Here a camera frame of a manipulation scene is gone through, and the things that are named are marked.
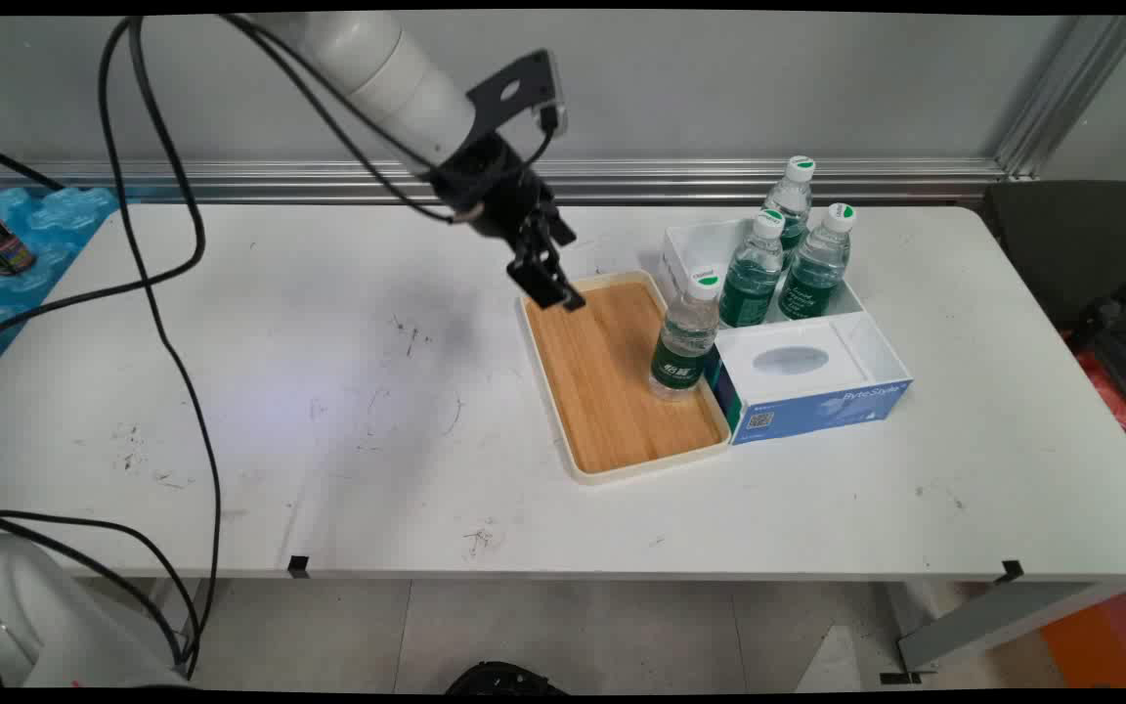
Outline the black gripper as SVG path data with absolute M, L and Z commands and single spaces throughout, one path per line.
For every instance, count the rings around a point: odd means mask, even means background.
M 435 197 L 452 210 L 452 226 L 470 226 L 481 237 L 504 241 L 513 259 L 506 273 L 538 308 L 586 308 L 568 280 L 560 246 L 575 243 L 577 232 L 558 214 L 549 186 L 533 169 L 549 139 L 522 159 L 497 132 L 461 149 L 432 169 Z

